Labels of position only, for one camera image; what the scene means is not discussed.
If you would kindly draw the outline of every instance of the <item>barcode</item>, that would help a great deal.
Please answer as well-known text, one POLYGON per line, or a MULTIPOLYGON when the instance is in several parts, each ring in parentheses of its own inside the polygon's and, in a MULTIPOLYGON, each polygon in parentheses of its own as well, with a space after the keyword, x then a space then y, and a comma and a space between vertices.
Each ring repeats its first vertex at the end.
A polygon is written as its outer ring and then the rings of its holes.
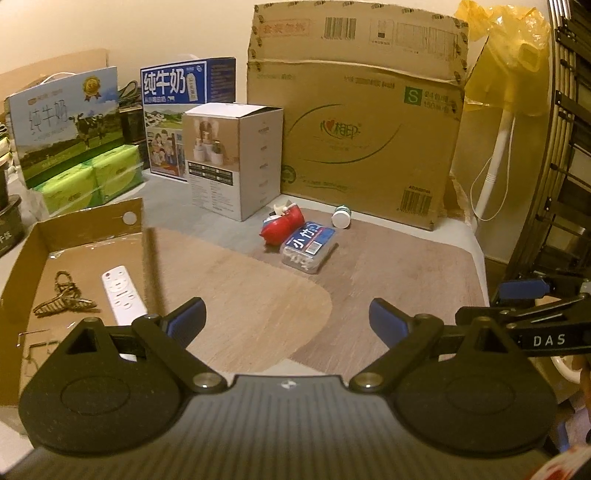
POLYGON ((400 202, 400 210, 404 213, 425 216, 429 213, 432 198, 430 195, 424 193, 405 190, 402 196, 402 202, 400 202))
POLYGON ((420 53, 430 53, 445 60, 456 57, 457 35, 439 28, 399 23, 396 30, 396 45, 420 53))
POLYGON ((316 255, 316 252, 320 250, 322 244, 318 242, 312 242, 308 248, 306 248, 306 253, 310 255, 316 255))
POLYGON ((456 57, 456 42, 456 34, 438 28, 429 28, 429 38, 427 40, 429 53, 443 57, 446 60, 453 60, 456 57))
POLYGON ((328 40, 355 40, 356 18, 326 17, 324 37, 328 40))

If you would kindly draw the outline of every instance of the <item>green tissue pack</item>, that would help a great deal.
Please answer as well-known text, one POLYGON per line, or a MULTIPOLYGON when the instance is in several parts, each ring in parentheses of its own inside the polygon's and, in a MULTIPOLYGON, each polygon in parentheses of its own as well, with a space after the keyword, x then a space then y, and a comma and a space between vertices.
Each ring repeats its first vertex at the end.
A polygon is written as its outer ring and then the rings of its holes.
POLYGON ((103 204, 92 167, 79 164, 34 188, 41 193, 47 211, 62 215, 103 204))
POLYGON ((142 160, 137 145, 122 145, 84 162, 94 169, 103 201, 109 202, 142 183, 142 160))
POLYGON ((30 190, 43 216, 96 207, 144 181, 136 145, 122 145, 86 160, 30 190))

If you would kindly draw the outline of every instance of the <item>cow picture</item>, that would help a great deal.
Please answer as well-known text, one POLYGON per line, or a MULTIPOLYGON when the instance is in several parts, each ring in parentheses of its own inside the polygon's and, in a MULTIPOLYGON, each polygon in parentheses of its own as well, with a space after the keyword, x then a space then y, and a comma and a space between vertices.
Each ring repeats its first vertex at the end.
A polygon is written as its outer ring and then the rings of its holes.
POLYGON ((77 116, 69 117, 68 120, 74 122, 74 126, 78 131, 78 138, 80 138, 87 150, 90 149, 90 138, 92 136, 99 137, 99 143, 103 143, 105 136, 105 118, 102 114, 83 118, 84 114, 79 113, 77 116))

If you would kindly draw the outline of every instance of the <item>remote control button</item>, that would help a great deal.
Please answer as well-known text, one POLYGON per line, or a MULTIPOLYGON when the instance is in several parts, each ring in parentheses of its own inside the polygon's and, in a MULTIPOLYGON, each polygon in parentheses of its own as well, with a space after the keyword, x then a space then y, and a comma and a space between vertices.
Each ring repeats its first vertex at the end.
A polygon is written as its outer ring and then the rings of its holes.
POLYGON ((127 288, 127 280, 124 278, 120 278, 111 282, 108 286, 108 289, 111 293, 117 293, 119 291, 125 290, 127 288))

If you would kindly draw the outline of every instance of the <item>metal rack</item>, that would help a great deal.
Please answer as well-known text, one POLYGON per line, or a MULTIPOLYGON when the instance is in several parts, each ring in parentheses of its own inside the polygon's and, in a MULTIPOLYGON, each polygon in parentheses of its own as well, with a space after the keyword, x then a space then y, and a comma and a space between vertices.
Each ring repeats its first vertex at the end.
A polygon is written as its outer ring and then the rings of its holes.
POLYGON ((549 0, 552 87, 544 159, 505 280, 591 273, 591 6, 549 0))

